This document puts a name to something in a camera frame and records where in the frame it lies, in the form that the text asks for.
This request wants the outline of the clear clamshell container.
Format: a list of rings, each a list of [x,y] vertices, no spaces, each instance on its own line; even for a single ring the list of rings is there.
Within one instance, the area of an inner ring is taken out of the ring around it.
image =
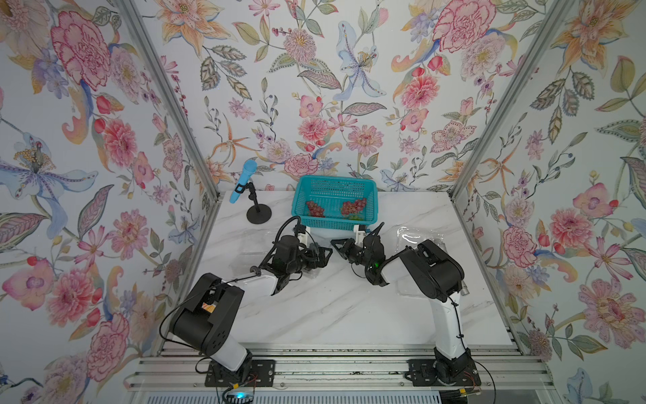
[[[242,233],[239,251],[230,263],[235,277],[249,275],[251,267],[259,266],[273,246],[275,235],[267,230],[247,230]]]
[[[396,232],[395,252],[402,252],[405,247],[417,248],[425,240],[431,240],[442,251],[447,251],[442,233],[430,228],[401,226]],[[394,273],[395,286],[400,296],[412,299],[426,298],[400,260],[397,260]]]

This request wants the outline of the red grape bunch front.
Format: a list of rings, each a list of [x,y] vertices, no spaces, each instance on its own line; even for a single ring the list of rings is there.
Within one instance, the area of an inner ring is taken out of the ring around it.
[[[325,210],[321,206],[316,204],[316,202],[314,202],[314,201],[311,201],[311,200],[307,201],[306,202],[306,207],[308,209],[309,216],[312,216],[312,217],[324,217],[325,216]]]

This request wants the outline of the teal plastic mesh basket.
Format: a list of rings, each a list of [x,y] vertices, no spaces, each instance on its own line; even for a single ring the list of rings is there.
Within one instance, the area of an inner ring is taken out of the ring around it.
[[[342,203],[366,198],[365,221],[352,221],[341,215]],[[325,210],[324,217],[309,216],[307,201],[314,201]],[[299,180],[294,192],[291,213],[312,228],[351,231],[357,225],[369,227],[379,216],[378,189],[370,179],[306,175]]]

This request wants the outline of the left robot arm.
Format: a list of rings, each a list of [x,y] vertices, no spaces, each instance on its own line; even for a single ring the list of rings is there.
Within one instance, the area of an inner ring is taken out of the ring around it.
[[[294,215],[279,228],[272,247],[247,274],[229,281],[203,274],[173,312],[168,331],[179,339],[178,344],[195,349],[212,365],[230,372],[248,370],[252,353],[230,336],[245,294],[275,296],[290,282],[326,267],[332,253]]]

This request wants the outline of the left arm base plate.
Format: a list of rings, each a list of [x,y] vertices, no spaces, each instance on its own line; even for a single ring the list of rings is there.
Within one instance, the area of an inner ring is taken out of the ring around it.
[[[239,370],[228,370],[212,361],[205,377],[205,386],[228,387],[273,387],[276,375],[275,360],[247,360]]]

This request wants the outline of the red grape bunch back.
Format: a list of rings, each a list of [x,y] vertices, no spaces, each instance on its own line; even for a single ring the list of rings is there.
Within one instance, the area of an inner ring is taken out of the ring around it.
[[[348,218],[350,215],[362,215],[366,209],[368,200],[366,198],[356,199],[354,201],[348,200],[342,203],[341,215]]]

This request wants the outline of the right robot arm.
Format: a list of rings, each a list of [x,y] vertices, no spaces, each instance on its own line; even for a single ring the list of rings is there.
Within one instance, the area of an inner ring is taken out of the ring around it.
[[[436,343],[431,359],[408,360],[404,377],[415,387],[476,388],[481,385],[471,350],[464,341],[459,301],[463,289],[461,265],[430,239],[405,246],[387,257],[380,227],[371,232],[356,225],[353,238],[333,239],[331,245],[342,259],[363,267],[368,283],[385,287],[393,282],[390,264],[399,260],[422,295],[429,299]]]

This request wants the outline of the red grape bunch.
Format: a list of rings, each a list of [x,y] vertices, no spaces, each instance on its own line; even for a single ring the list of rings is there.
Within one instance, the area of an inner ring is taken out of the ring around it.
[[[348,218],[350,215],[362,215],[366,209],[368,200],[366,198],[356,199],[354,201],[348,200],[342,203],[341,215]]]
[[[312,217],[324,217],[325,216],[325,210],[321,206],[316,204],[316,202],[314,202],[314,201],[311,201],[311,200],[307,201],[306,202],[306,207],[308,209],[309,216],[312,216]]]

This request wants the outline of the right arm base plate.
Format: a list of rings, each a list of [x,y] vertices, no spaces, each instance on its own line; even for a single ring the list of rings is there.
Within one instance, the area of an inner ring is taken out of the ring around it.
[[[475,388],[481,386],[474,360],[408,360],[405,378],[414,387]]]

